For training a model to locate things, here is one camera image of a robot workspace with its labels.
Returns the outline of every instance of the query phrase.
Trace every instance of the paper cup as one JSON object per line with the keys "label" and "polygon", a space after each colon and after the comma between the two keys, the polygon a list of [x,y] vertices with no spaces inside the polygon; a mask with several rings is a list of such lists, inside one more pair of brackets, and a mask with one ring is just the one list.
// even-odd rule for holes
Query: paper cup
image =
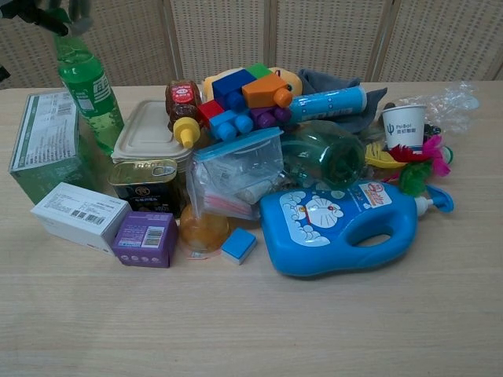
{"label": "paper cup", "polygon": [[412,149],[423,146],[424,115],[426,106],[411,104],[383,111],[387,148],[405,145]]}

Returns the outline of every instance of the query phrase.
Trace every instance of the green cardboard box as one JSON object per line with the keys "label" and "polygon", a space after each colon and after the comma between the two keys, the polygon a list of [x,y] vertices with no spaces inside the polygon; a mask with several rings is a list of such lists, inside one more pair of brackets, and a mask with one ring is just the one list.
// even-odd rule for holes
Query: green cardboard box
{"label": "green cardboard box", "polygon": [[97,191],[93,154],[67,90],[27,98],[9,172],[33,203],[60,182]]}

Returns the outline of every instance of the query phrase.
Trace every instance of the purple toy block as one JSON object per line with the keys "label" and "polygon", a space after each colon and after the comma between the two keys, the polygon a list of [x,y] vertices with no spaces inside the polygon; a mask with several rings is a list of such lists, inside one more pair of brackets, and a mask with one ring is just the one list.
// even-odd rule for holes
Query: purple toy block
{"label": "purple toy block", "polygon": [[112,249],[124,265],[167,268],[177,240],[178,226],[173,214],[130,212]]}
{"label": "purple toy block", "polygon": [[272,106],[268,108],[251,108],[250,116],[257,128],[269,128],[275,126],[277,122],[286,123],[292,117],[289,108]]}
{"label": "purple toy block", "polygon": [[213,97],[225,110],[242,112],[246,109],[241,87],[255,81],[256,78],[245,69],[241,69],[230,75],[214,81]]}

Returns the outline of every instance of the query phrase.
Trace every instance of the orange toy block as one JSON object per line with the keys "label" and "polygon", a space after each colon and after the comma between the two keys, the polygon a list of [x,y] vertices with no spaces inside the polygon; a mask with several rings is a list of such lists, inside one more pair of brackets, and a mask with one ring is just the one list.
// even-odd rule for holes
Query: orange toy block
{"label": "orange toy block", "polygon": [[281,77],[271,73],[243,86],[243,96],[249,108],[279,106],[287,108],[292,102],[292,92]]}

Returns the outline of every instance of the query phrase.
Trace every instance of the blue toy block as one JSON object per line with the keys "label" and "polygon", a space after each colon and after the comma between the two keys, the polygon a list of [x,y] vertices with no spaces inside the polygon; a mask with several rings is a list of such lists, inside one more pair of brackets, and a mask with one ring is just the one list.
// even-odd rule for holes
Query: blue toy block
{"label": "blue toy block", "polygon": [[210,118],[210,128],[215,139],[227,141],[233,140],[238,132],[240,134],[251,132],[253,130],[253,121],[248,116],[248,110],[241,113],[227,110]]}
{"label": "blue toy block", "polygon": [[254,235],[244,229],[236,228],[222,245],[222,255],[238,265],[243,263],[257,244]]}
{"label": "blue toy block", "polygon": [[254,75],[245,69],[241,69],[214,81],[211,84],[213,86],[213,97],[225,110],[242,112],[246,109],[246,101],[241,92],[241,87],[255,80]]}

